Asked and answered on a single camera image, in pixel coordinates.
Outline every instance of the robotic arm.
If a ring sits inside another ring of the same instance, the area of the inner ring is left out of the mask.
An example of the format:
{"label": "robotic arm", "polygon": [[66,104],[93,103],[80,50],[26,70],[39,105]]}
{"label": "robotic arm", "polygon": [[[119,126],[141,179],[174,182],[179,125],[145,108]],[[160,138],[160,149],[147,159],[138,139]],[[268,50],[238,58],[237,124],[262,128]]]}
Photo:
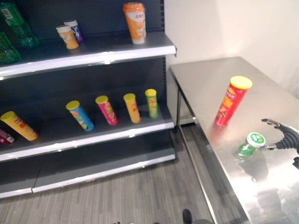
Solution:
{"label": "robotic arm", "polygon": [[[281,141],[264,146],[264,148],[269,150],[295,148],[299,154],[299,130],[291,126],[282,125],[272,119],[262,119],[262,122],[267,122],[268,125],[274,125],[274,128],[280,130],[284,134]],[[293,165],[299,169],[299,157],[294,158]]]}

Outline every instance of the red chip can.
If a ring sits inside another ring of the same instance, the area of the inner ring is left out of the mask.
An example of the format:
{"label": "red chip can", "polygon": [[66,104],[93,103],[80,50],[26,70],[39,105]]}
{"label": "red chip can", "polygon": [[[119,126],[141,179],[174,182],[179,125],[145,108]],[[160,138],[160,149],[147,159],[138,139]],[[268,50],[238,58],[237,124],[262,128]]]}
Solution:
{"label": "red chip can", "polygon": [[227,125],[242,101],[245,93],[252,87],[252,81],[244,76],[234,76],[225,97],[221,103],[215,122],[218,125]]}
{"label": "red chip can", "polygon": [[14,137],[11,136],[10,134],[7,134],[5,131],[0,129],[0,143],[3,145],[10,145],[14,142]]}

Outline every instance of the table surface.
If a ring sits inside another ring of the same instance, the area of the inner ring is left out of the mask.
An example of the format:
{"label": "table surface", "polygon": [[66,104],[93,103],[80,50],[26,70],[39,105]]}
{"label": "table surface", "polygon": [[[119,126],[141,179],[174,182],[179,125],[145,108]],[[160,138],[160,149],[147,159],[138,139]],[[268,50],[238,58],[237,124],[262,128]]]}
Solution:
{"label": "table surface", "polygon": [[[296,150],[260,150],[246,159],[237,150],[250,132],[261,133],[268,144],[283,137],[263,118],[298,129],[299,101],[240,57],[173,65],[171,71],[251,223],[298,224]],[[236,75],[250,78],[253,86],[229,125],[215,125],[229,80]]]}

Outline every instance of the pink chip can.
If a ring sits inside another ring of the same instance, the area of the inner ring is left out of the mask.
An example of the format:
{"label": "pink chip can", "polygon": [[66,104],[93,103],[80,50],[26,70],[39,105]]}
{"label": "pink chip can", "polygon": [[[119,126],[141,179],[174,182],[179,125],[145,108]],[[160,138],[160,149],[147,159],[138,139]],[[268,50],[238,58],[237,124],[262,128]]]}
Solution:
{"label": "pink chip can", "polygon": [[103,115],[105,116],[108,124],[110,125],[117,125],[118,119],[116,117],[115,112],[113,111],[113,108],[108,100],[107,96],[99,96],[95,99],[95,102],[101,109]]}

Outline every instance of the store shelf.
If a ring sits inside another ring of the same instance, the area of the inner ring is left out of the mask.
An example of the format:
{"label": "store shelf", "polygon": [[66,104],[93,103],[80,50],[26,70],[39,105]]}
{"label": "store shelf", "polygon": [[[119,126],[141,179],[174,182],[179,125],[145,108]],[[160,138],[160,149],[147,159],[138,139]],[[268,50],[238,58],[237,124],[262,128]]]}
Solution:
{"label": "store shelf", "polygon": [[36,193],[176,158],[168,131],[0,163],[0,198]]}
{"label": "store shelf", "polygon": [[146,105],[139,106],[139,111],[142,120],[138,124],[131,122],[126,108],[115,111],[119,119],[116,126],[110,126],[99,111],[93,119],[94,129],[90,132],[84,131],[71,115],[67,118],[44,122],[37,140],[29,142],[19,136],[12,145],[1,145],[0,161],[60,152],[104,141],[132,138],[174,127],[166,103],[160,103],[159,117],[156,119],[149,117]]}
{"label": "store shelf", "polygon": [[166,131],[51,154],[32,189],[34,193],[174,160]]}
{"label": "store shelf", "polygon": [[40,156],[0,163],[0,198],[32,193],[42,164]]}
{"label": "store shelf", "polygon": [[40,73],[49,70],[61,70],[110,64],[175,54],[176,48],[163,32],[148,33],[144,44],[132,44],[130,37],[91,37],[84,40],[80,47],[66,49],[62,40],[43,42],[36,49],[18,48],[21,57],[19,63],[0,69],[0,80]]}

